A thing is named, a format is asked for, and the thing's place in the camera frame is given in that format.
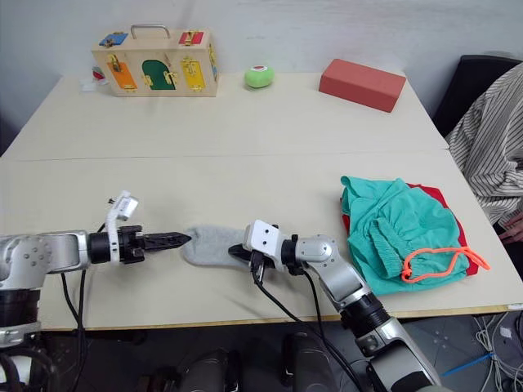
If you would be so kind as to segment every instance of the yellow door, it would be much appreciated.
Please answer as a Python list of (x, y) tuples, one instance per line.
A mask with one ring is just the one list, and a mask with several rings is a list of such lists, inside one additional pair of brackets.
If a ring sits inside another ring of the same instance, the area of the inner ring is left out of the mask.
[(183, 74), (186, 77), (187, 87), (192, 91), (202, 91), (205, 88), (202, 69), (199, 61), (185, 57), (181, 62)]

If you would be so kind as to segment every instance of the chair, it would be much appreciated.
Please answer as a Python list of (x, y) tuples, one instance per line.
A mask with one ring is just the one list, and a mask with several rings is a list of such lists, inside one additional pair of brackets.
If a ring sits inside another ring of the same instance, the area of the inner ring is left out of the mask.
[(521, 60), (497, 56), (461, 56), (447, 92), (432, 121), (440, 134), (447, 136), (490, 85)]

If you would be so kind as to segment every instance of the wooden box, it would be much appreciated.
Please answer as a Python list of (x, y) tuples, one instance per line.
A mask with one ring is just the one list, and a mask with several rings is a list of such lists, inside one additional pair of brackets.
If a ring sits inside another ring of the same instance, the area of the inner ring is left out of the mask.
[(218, 71), (210, 32), (135, 24), (92, 48), (116, 96), (215, 96)]

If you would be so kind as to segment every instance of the orange door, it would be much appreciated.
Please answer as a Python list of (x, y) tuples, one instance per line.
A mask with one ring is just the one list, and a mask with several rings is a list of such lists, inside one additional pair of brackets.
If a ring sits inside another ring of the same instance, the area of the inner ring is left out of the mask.
[(108, 60), (109, 62), (107, 63), (107, 66), (111, 70), (111, 73), (120, 88), (126, 91), (136, 90), (136, 83), (134, 83), (134, 79), (127, 68), (127, 64), (119, 61), (116, 55), (109, 55)]

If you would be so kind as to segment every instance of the red brick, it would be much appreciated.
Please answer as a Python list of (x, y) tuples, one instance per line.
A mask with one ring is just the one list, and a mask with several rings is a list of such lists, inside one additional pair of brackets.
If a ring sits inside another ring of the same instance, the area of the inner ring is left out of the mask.
[(336, 59), (321, 75), (320, 91), (391, 112), (404, 84), (404, 76)]

